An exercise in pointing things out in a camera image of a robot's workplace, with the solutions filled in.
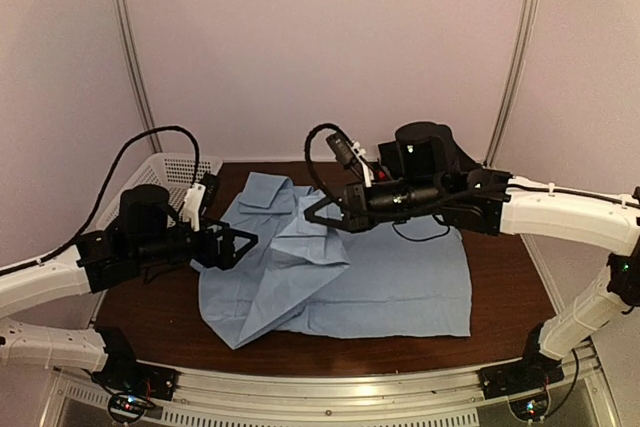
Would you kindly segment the white plastic laundry basket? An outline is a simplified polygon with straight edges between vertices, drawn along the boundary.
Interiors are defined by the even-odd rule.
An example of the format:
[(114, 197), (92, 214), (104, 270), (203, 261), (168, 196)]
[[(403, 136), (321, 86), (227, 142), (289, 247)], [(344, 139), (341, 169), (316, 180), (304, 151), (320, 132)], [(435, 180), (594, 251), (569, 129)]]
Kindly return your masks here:
[(120, 196), (125, 190), (138, 185), (153, 184), (169, 192), (169, 204), (175, 209), (183, 204), (187, 190), (192, 185), (194, 158), (191, 154), (158, 153), (148, 157), (124, 183), (94, 222), (96, 230), (105, 230), (118, 216)]

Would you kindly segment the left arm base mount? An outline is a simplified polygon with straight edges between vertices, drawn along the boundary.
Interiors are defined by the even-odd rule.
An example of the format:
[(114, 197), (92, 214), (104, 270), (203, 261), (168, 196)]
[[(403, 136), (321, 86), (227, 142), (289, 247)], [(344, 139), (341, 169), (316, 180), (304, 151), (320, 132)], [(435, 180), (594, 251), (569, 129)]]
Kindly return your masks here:
[(178, 372), (167, 367), (137, 363), (132, 371), (91, 372), (91, 381), (107, 394), (106, 411), (120, 425), (130, 425), (151, 414), (160, 415), (159, 401), (174, 397)]

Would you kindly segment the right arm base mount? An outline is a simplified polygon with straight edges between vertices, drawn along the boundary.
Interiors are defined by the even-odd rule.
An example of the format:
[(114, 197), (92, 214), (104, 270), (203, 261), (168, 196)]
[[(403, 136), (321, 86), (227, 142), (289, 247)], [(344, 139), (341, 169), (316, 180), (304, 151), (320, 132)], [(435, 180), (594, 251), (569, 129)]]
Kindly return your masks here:
[(505, 397), (519, 421), (542, 421), (551, 411), (549, 387), (565, 378), (561, 367), (545, 369), (522, 360), (482, 368), (478, 377), (486, 400)]

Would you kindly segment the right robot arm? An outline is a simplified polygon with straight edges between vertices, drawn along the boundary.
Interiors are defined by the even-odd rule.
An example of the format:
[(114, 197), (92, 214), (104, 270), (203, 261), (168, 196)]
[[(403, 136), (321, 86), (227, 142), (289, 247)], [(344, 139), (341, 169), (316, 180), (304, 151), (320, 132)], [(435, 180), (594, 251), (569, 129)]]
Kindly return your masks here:
[(606, 266), (569, 307), (534, 328), (513, 366), (530, 389), (585, 338), (639, 306), (639, 198), (559, 188), (508, 172), (352, 183), (340, 197), (326, 192), (304, 211), (310, 223), (349, 233), (381, 223), (435, 216), (445, 226), (491, 236), (539, 235), (608, 250)]

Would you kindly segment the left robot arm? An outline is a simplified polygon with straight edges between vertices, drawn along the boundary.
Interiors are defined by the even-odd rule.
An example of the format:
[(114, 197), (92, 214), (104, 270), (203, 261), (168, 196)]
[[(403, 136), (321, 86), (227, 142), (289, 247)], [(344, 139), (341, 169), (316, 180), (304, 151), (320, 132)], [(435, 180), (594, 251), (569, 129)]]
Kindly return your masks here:
[(179, 223), (154, 234), (130, 234), (117, 226), (81, 236), (48, 260), (1, 270), (1, 363), (105, 372), (123, 391), (144, 380), (126, 338), (115, 329), (73, 330), (25, 324), (13, 315), (54, 300), (95, 294), (163, 265), (195, 260), (229, 270), (258, 243), (257, 235), (211, 221), (195, 231)]

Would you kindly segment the light blue long sleeve shirt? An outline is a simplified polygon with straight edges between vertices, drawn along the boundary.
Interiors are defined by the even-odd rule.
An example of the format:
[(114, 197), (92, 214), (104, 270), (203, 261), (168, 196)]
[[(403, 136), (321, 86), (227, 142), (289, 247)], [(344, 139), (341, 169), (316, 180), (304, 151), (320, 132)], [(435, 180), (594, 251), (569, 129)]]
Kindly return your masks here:
[(334, 338), (466, 337), (472, 286), (460, 233), (430, 217), (350, 234), (306, 221), (322, 197), (253, 172), (223, 219), (257, 244), (229, 270), (194, 264), (204, 322), (230, 347), (283, 330)]

